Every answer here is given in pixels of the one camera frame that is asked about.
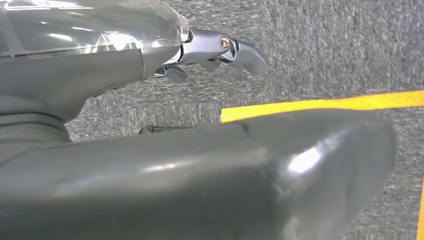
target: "shiny gray surface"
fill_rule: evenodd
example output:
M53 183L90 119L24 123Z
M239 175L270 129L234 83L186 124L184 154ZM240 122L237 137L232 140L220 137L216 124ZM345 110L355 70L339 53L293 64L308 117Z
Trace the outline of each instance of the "shiny gray surface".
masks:
M31 151L0 168L2 239L335 238L389 177L372 114L311 110Z
M156 0L0 1L0 22L2 58L172 47L189 34L187 19Z

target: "yellow tape line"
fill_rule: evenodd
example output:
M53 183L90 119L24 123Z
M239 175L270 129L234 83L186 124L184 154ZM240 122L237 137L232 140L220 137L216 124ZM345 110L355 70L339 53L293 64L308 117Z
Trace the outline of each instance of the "yellow tape line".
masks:
M424 90L224 108L221 122L308 109L376 110L424 106Z
M422 183L421 207L419 210L418 230L416 240L424 240L424 182Z

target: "robotic hand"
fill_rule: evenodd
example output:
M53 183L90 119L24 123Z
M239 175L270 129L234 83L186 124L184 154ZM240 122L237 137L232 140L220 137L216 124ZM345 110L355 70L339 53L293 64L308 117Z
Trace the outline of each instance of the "robotic hand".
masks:
M370 113L310 110L72 143L85 101L266 58L155 0L0 0L0 239L328 240L391 173Z

